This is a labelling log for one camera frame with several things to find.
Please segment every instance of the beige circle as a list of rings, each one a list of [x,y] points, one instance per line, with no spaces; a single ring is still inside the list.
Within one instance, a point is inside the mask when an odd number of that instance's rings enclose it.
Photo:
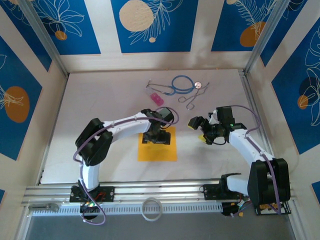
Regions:
[[[146,30],[154,22],[151,8],[141,0],[126,2],[120,9],[119,17],[124,28],[131,32]]]
[[[226,0],[226,3],[229,5],[235,4],[238,0]]]
[[[15,5],[18,5],[18,0],[8,0],[10,3],[13,3]]]
[[[155,39],[154,37],[150,37],[150,38],[149,38],[149,42],[150,42],[150,43],[154,43],[155,41],[156,41],[156,39]]]

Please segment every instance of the gray floor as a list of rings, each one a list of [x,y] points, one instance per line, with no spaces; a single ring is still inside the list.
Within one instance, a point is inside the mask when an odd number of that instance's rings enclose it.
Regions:
[[[156,222],[141,215],[109,215],[103,226],[82,222],[80,216],[37,216],[27,240],[290,240],[295,239],[288,216],[243,217],[221,213],[164,214]]]

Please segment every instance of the yellow connector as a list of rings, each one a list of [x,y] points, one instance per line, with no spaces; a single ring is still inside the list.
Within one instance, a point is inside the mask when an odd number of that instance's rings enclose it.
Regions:
[[[200,139],[202,142],[206,143],[206,140],[205,140],[205,138],[204,138],[203,135],[199,135],[199,136],[198,136],[198,139]]]

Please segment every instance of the stethoscope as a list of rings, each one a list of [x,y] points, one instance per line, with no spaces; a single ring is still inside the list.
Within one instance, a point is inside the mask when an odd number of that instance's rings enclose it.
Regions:
[[[174,85],[174,83],[175,83],[175,80],[177,78],[185,78],[185,79],[189,80],[189,82],[191,83],[192,87],[185,88],[185,89],[176,87]],[[171,85],[161,85],[161,84],[155,84],[155,83],[150,83],[150,82],[151,82],[151,80],[149,80],[147,87],[149,87],[150,85],[153,85],[153,86],[160,86],[160,87],[164,87],[164,88],[169,88],[171,90],[171,92],[160,91],[158,89],[150,87],[152,90],[157,91],[157,92],[162,93],[162,94],[165,94],[165,95],[168,95],[168,96],[172,96],[174,94],[189,94],[194,89],[200,89],[202,87],[200,82],[197,81],[196,83],[194,83],[194,81],[192,81],[192,79],[190,77],[186,76],[186,75],[175,76],[171,81]]]

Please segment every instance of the pink object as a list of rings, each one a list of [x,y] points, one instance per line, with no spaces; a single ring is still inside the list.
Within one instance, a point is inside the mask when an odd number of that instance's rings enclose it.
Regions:
[[[159,107],[162,106],[165,101],[150,87],[145,88],[145,92],[150,96],[150,98],[157,104]]]

